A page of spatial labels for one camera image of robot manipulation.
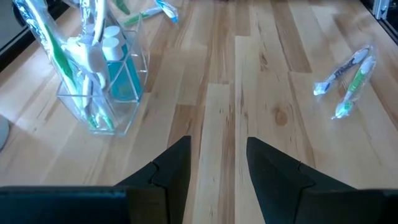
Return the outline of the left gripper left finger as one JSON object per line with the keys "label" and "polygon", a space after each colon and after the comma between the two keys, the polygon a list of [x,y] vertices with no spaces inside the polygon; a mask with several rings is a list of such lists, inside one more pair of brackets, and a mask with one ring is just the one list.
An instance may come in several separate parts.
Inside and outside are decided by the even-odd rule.
{"label": "left gripper left finger", "polygon": [[118,183],[127,190],[130,224],[182,224],[191,176],[192,138],[182,136]]}

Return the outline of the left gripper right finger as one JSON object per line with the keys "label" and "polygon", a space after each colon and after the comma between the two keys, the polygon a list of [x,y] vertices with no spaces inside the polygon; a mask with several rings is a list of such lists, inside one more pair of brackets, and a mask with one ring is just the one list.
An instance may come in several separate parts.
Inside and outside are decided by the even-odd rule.
{"label": "left gripper right finger", "polygon": [[353,188],[255,137],[246,144],[251,182],[266,224],[294,224],[302,191]]}

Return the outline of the clear acrylic organizer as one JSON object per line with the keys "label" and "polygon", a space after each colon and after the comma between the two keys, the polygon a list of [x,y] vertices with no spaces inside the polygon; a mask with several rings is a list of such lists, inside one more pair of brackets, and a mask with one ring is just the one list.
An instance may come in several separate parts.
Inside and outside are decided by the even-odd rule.
{"label": "clear acrylic organizer", "polygon": [[[107,26],[118,26],[116,23],[107,21],[104,28]],[[103,120],[100,120],[102,125],[99,129],[91,128],[86,121],[83,121],[77,116],[76,109],[73,106],[72,96],[67,94],[65,85],[61,82],[57,90],[57,97],[63,103],[63,105],[71,112],[72,115],[91,133],[95,134],[110,134],[110,135],[124,135],[127,133],[130,125],[133,123],[136,113],[138,111],[144,89],[147,83],[147,75],[149,68],[149,51],[147,49],[146,40],[144,38],[144,29],[142,25],[142,19],[138,23],[132,25],[131,30],[126,30],[120,27],[123,36],[126,39],[126,44],[131,54],[131,57],[136,68],[136,72],[141,81],[142,93],[138,101],[119,101],[111,96],[110,94],[110,77],[107,87],[103,90],[103,94],[106,98],[106,104],[108,108],[108,114],[111,117],[114,130],[109,131],[106,129]],[[78,73],[78,79],[81,81],[81,97],[84,99],[82,93],[82,84],[85,77],[86,70],[77,63],[78,68],[81,70]]]}

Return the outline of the pile of packaged toothbrushes right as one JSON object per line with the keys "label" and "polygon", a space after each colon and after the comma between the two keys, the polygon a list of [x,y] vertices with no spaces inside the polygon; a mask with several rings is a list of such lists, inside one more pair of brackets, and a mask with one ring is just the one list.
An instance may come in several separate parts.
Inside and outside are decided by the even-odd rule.
{"label": "pile of packaged toothbrushes right", "polygon": [[373,74],[376,62],[376,58],[372,55],[363,60],[352,82],[349,84],[345,96],[337,104],[335,114],[332,119],[341,119],[350,115],[359,99],[362,89]]}

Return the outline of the purple toothbrush in wrapper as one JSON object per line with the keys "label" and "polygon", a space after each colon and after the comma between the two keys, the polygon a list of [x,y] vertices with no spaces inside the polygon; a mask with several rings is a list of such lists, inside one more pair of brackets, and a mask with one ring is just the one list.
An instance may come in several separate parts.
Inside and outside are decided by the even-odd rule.
{"label": "purple toothbrush in wrapper", "polygon": [[322,82],[315,82],[313,85],[313,94],[315,96],[318,96],[327,93],[330,87],[342,75],[344,75],[349,69],[362,62],[370,51],[370,45],[365,45],[361,49],[357,50],[348,60],[346,60],[338,68],[336,68],[325,80],[323,80]]}

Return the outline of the blue toothbrush in wrapper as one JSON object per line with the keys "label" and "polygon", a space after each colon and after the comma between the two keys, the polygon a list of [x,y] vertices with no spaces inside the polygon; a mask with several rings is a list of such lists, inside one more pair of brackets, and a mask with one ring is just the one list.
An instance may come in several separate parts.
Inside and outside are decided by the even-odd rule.
{"label": "blue toothbrush in wrapper", "polygon": [[178,22],[178,10],[173,5],[169,4],[165,0],[154,0],[156,5],[161,8],[165,12],[165,14],[169,17],[169,19],[177,23]]}

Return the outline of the white bracket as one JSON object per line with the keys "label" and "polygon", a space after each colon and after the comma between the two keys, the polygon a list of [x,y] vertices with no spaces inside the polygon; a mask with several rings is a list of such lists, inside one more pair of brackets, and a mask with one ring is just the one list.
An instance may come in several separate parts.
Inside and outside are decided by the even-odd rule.
{"label": "white bracket", "polygon": [[373,14],[376,19],[386,19],[390,0],[374,0]]}

